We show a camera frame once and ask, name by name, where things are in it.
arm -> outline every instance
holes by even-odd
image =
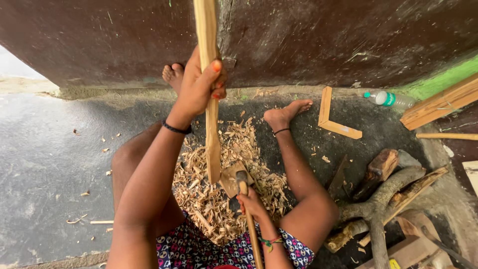
[[[211,96],[225,97],[223,82],[217,81],[221,86],[211,91],[222,63],[213,61],[203,74],[199,66],[196,48],[186,65],[178,100],[166,119],[176,129],[187,129],[192,119],[204,112]],[[108,268],[158,268],[152,223],[171,192],[183,140],[184,134],[161,128],[128,181],[115,214]]]
[[[248,210],[254,219],[259,223],[262,238],[265,240],[274,240],[279,236],[277,228],[264,207],[264,204],[257,196],[256,191],[249,187],[249,195],[239,194],[237,197],[241,204],[241,210],[244,213]],[[287,257],[282,243],[272,245],[273,249],[269,252],[269,247],[262,246],[264,252],[264,262],[266,269],[293,269],[291,260]]]

foot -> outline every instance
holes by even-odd
[[[173,64],[172,66],[164,66],[163,79],[168,82],[179,95],[181,91],[181,82],[183,82],[184,68],[180,64]]]
[[[309,110],[314,102],[310,99],[295,100],[283,109],[270,109],[264,112],[264,120],[274,132],[289,128],[289,123],[297,115]]]

dark brown wall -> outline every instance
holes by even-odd
[[[478,50],[476,0],[217,6],[233,87],[397,86]],[[60,87],[158,87],[195,43],[191,0],[0,0],[0,44]]]

saw handle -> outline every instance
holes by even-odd
[[[239,193],[244,195],[249,194],[249,189],[247,183],[245,181],[239,182]],[[257,239],[257,233],[254,225],[254,218],[249,213],[249,211],[245,210],[246,220],[247,220],[247,228],[249,230],[250,236],[250,244],[252,245],[252,254],[254,255],[254,260],[256,262],[256,269],[264,269],[262,264],[262,256],[261,256],[261,249],[259,245],[259,240]]]

hand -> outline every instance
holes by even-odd
[[[245,210],[247,210],[257,222],[261,222],[265,220],[265,218],[270,218],[264,203],[259,199],[259,196],[252,187],[249,187],[248,196],[238,194],[237,199],[243,215],[245,214]]]
[[[196,46],[186,64],[181,91],[175,106],[191,118],[204,113],[211,98],[219,100],[226,97],[227,79],[221,60],[214,60],[201,73],[199,46]]]

